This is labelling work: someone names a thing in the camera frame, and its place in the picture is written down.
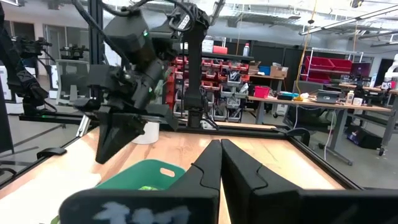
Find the wooden tabletop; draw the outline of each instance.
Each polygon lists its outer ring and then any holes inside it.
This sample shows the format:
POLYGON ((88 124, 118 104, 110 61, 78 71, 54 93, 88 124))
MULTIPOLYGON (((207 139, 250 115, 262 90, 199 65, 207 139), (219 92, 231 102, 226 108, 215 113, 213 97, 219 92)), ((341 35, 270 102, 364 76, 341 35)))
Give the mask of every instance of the wooden tabletop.
POLYGON ((355 106, 355 105, 343 105, 343 104, 331 104, 331 103, 317 103, 309 99, 304 99, 303 101, 294 101, 294 100, 278 100, 277 98, 274 97, 258 98, 254 96, 248 96, 248 99, 255 101, 264 101, 267 103, 285 104, 285 105, 302 105, 302 106, 313 106, 313 107, 322 107, 322 108, 357 109, 365 111, 391 112, 391 109, 383 108, 380 106, 355 106))
MULTIPOLYGON (((98 128, 91 131, 69 145, 65 155, 53 156, 18 178, 0 190, 0 198, 14 192, 44 170, 49 169, 98 173, 101 175, 101 181, 108 180, 143 159, 158 159, 187 170, 211 140, 223 138, 230 139, 266 167, 304 189, 342 189, 339 183, 285 140, 161 132, 156 143, 150 145, 130 143, 107 163, 101 165, 95 162, 98 133, 98 128)), ((223 186, 221 188, 219 223, 229 224, 223 186)), ((45 192, 38 190, 32 194, 45 195, 45 192)))
POLYGON ((249 75, 250 77, 257 77, 257 78, 268 78, 268 79, 276 79, 276 80, 285 80, 285 78, 283 78, 283 77, 271 77, 271 76, 269 76, 269 75, 255 75, 255 74, 252 74, 252 75, 249 75))
MULTIPOLYGON (((356 85, 350 85, 350 84, 341 84, 340 83, 338 86, 345 87, 345 88, 350 88, 350 89, 355 89, 356 88, 356 85)), ((364 86, 363 89, 367 90, 367 91, 375 91, 375 92, 381 92, 382 91, 381 88, 377 88, 377 87, 366 87, 366 86, 364 86)), ((398 95, 398 91, 397 90, 390 90, 390 93, 398 95)))

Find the white bottle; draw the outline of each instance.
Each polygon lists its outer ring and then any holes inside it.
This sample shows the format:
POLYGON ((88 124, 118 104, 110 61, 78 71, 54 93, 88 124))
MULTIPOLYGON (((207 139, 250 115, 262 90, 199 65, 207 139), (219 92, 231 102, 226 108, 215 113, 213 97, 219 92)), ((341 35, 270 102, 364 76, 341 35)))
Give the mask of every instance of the white bottle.
POLYGON ((249 56, 249 43, 246 43, 246 45, 243 48, 243 56, 249 56))
POLYGON ((347 94, 346 105, 352 105, 354 100, 354 90, 350 90, 347 94))

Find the blue item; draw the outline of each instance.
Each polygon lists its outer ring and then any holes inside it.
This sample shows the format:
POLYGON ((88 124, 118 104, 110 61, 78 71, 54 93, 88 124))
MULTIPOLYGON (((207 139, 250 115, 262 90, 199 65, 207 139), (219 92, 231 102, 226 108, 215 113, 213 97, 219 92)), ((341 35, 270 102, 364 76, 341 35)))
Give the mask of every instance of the blue item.
POLYGON ((281 94, 282 96, 291 96, 291 97, 293 97, 293 98, 299 96, 298 93, 289 93, 289 92, 285 92, 285 91, 282 91, 280 94, 281 94))
POLYGON ((270 75, 271 67, 270 66, 259 66, 259 72, 264 72, 265 75, 270 75))

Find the office chair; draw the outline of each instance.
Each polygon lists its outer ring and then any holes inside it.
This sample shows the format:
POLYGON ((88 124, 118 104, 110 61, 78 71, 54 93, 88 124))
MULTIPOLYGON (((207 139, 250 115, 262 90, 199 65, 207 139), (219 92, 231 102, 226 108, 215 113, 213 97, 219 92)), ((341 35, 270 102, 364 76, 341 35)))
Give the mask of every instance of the office chair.
MULTIPOLYGON (((322 90, 324 88, 322 83, 298 81, 298 87, 301 93, 313 93, 317 90, 322 90)), ((293 93, 299 93, 296 81, 294 81, 293 93)), ((305 128, 308 130, 328 132, 328 126, 330 121, 322 117, 326 109, 315 109, 310 107, 301 106, 298 108, 298 120, 296 128, 305 128)), ((295 106, 290 106, 287 109, 287 113, 284 119, 284 124, 288 126, 294 126, 296 120, 296 108, 295 106)))
POLYGON ((78 60, 56 60, 58 70, 57 104, 69 105, 79 96, 89 96, 87 87, 89 63, 78 60))

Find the cardboard box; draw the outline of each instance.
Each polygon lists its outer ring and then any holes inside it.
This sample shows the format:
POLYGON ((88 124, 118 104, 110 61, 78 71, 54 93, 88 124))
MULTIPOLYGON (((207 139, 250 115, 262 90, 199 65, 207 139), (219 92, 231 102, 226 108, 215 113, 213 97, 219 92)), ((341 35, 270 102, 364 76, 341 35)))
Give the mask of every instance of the cardboard box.
POLYGON ((257 74, 259 72, 259 65, 261 62, 251 61, 249 63, 249 74, 257 74))
POLYGON ((289 69, 288 67, 271 66, 270 77, 286 78, 288 69, 289 69))

